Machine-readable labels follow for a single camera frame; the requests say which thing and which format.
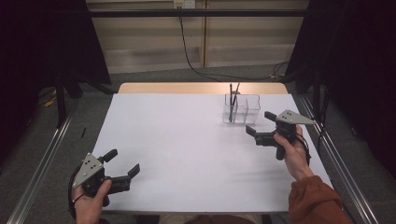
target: brown sleeve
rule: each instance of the brown sleeve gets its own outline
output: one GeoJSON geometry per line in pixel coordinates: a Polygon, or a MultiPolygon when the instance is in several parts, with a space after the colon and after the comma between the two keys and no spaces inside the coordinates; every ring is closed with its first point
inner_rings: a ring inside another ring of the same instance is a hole
{"type": "Polygon", "coordinates": [[[341,210],[342,206],[340,196],[317,175],[291,184],[289,213],[292,224],[351,223],[341,210]]]}

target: white table surface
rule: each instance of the white table surface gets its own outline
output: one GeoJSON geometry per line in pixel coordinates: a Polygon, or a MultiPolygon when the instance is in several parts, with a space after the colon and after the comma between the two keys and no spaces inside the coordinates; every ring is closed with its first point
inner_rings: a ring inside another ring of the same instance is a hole
{"type": "MultiPolygon", "coordinates": [[[[253,127],[271,132],[264,111],[298,112],[289,94],[260,95],[253,127]]],[[[272,213],[288,211],[294,180],[275,147],[256,146],[245,125],[222,122],[222,94],[115,94],[93,150],[116,148],[106,175],[120,176],[140,163],[131,190],[110,195],[107,211],[135,213],[272,213]]],[[[311,169],[331,186],[309,134],[311,169]]]]}

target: human hand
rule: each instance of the human hand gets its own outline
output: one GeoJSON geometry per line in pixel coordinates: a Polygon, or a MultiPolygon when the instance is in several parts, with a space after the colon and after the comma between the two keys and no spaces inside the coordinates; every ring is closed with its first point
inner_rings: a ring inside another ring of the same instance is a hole
{"type": "Polygon", "coordinates": [[[94,198],[83,195],[85,190],[78,186],[74,193],[74,199],[83,195],[75,203],[77,224],[97,224],[102,214],[103,199],[111,188],[111,180],[106,180],[99,188],[94,198]]]}
{"type": "MultiPolygon", "coordinates": [[[[299,125],[296,125],[296,132],[296,137],[303,140],[303,129],[299,125]]],[[[299,181],[305,177],[314,175],[314,173],[311,171],[308,164],[306,163],[304,146],[299,141],[296,140],[293,143],[290,143],[285,137],[278,133],[274,134],[274,139],[283,148],[285,148],[285,163],[291,176],[299,181]]]]}

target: transparent box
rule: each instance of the transparent box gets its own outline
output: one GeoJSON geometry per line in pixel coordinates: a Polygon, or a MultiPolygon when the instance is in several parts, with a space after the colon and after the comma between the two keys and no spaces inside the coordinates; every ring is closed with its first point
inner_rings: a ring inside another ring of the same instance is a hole
{"type": "Polygon", "coordinates": [[[256,122],[260,112],[260,95],[253,94],[224,95],[224,108],[222,118],[224,123],[246,123],[256,122]]]}

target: metal frame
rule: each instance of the metal frame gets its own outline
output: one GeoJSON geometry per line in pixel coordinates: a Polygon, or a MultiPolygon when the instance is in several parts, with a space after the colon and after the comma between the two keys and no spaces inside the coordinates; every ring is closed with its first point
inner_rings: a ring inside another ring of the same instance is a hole
{"type": "Polygon", "coordinates": [[[20,200],[12,211],[11,216],[9,217],[7,224],[22,224],[26,219],[26,216],[35,200],[35,196],[40,190],[40,187],[44,181],[44,178],[47,175],[48,169],[50,168],[50,164],[55,157],[55,154],[64,139],[64,135],[69,127],[71,118],[76,112],[76,108],[78,105],[78,100],[76,100],[70,109],[70,113],[64,121],[63,125],[56,129],[55,134],[52,137],[52,140],[47,147],[47,150],[41,159],[41,162],[38,164],[37,169],[35,170],[35,174],[30,180],[28,186],[26,187],[25,192],[22,194],[20,200]]]}
{"type": "MultiPolygon", "coordinates": [[[[311,102],[307,99],[307,97],[303,97],[301,101],[305,111],[308,113],[308,116],[313,117],[314,112],[311,102]]],[[[317,123],[314,127],[317,134],[320,135],[320,132],[323,128],[322,124],[317,123]]],[[[338,153],[338,150],[332,142],[332,139],[325,130],[322,133],[321,141],[364,223],[379,223],[369,202],[364,197],[361,189],[358,187],[358,184],[355,182],[352,174],[349,172],[343,159],[338,153]]]]}

